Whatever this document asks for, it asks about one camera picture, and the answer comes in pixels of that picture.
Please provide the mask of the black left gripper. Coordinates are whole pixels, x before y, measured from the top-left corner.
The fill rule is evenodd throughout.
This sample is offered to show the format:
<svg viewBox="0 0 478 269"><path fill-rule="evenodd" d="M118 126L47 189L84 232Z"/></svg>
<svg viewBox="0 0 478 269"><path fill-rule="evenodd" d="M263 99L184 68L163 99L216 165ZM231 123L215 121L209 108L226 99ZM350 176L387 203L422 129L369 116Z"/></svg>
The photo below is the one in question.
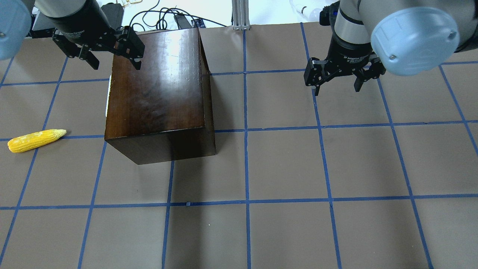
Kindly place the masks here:
<svg viewBox="0 0 478 269"><path fill-rule="evenodd" d="M96 0L46 0L45 16L55 26L53 42L69 58L86 61L98 70L91 51L115 51L140 70L145 44L130 26L122 26L119 3L99 5Z"/></svg>

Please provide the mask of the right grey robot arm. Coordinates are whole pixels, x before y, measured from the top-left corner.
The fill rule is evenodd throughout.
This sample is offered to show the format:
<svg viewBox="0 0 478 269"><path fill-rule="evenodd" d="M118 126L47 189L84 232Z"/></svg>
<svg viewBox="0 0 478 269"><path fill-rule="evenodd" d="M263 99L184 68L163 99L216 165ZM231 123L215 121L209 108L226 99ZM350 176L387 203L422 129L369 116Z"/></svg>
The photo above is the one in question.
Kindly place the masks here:
<svg viewBox="0 0 478 269"><path fill-rule="evenodd" d="M354 75L355 92L386 72L428 71L453 53L477 49L476 0L339 0L321 10L332 36L324 60L309 58L304 84Z"/></svg>

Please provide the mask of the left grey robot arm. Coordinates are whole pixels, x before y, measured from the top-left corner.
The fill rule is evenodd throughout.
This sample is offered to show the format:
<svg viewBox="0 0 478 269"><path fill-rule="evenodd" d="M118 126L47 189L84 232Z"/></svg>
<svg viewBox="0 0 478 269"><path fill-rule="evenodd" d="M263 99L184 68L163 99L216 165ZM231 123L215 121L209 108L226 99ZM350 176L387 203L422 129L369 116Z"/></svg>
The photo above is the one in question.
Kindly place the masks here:
<svg viewBox="0 0 478 269"><path fill-rule="evenodd" d="M141 68L145 45L130 26L113 28L95 0L2 0L0 2L0 58L13 58L31 29L36 7L54 25L53 42L69 58L99 68L94 51L122 56Z"/></svg>

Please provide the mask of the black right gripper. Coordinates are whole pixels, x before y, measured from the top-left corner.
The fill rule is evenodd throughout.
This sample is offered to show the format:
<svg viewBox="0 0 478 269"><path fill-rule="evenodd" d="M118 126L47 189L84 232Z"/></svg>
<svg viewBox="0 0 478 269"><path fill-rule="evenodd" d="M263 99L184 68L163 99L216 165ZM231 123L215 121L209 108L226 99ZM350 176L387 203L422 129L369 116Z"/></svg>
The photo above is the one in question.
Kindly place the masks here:
<svg viewBox="0 0 478 269"><path fill-rule="evenodd" d="M378 79L386 73L381 59L372 50L371 42L352 44L339 37L332 37L325 60L309 58L304 71L305 85L314 86L314 95L317 97L324 83L335 77L354 74L354 89L355 92L360 92L365 82ZM368 62L370 67L364 69Z"/></svg>

